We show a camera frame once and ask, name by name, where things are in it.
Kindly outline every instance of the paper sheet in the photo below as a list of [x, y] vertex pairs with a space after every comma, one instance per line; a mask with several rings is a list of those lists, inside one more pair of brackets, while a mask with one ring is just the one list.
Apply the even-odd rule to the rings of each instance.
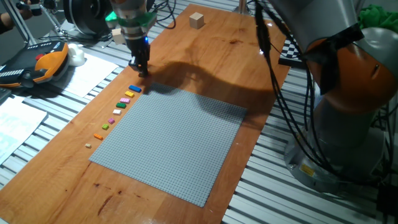
[[114, 63], [85, 54], [86, 62], [79, 67], [69, 67], [67, 72], [53, 85], [70, 93], [85, 97], [96, 85], [118, 68]]
[[47, 113], [8, 98], [0, 106], [0, 164], [36, 130]]

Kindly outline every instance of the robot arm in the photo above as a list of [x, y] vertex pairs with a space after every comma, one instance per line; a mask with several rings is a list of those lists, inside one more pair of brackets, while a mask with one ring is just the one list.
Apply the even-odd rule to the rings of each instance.
[[146, 77], [150, 52], [147, 35], [156, 22], [156, 13], [147, 12], [146, 0], [111, 0], [111, 4], [131, 50], [129, 66], [139, 72], [140, 77]]

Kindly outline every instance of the white lego brick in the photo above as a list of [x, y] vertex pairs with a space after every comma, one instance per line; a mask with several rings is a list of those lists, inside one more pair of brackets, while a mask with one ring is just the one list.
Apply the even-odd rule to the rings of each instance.
[[121, 110], [113, 110], [113, 114], [115, 115], [121, 115], [122, 111]]

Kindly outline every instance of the wooden tabletop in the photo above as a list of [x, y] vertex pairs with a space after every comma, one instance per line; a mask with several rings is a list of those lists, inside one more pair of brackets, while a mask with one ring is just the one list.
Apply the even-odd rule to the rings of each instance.
[[[189, 26], [194, 12], [205, 16], [198, 30]], [[177, 27], [153, 41], [152, 78], [124, 69], [0, 191], [0, 217], [18, 224], [220, 223], [275, 101], [255, 27], [253, 17], [189, 5], [177, 17]], [[271, 22], [269, 28], [281, 50], [284, 36]], [[289, 68], [278, 65], [278, 58], [272, 50], [282, 84]], [[153, 81], [248, 109], [204, 208], [88, 160], [101, 144], [93, 134], [106, 138], [121, 119], [112, 112], [128, 85]], [[110, 117], [116, 123], [102, 130]]]

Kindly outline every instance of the orange object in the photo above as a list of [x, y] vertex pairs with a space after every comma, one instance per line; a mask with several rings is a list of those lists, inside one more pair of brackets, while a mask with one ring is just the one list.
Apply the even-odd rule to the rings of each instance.
[[100, 136], [99, 134], [94, 134], [94, 137], [99, 140], [104, 140], [104, 137]]
[[[308, 49], [322, 43], [314, 42]], [[388, 103], [397, 93], [393, 74], [376, 59], [354, 44], [337, 51], [340, 82], [325, 94], [325, 98], [339, 111], [363, 114]], [[320, 85], [322, 66], [308, 61], [315, 81]]]

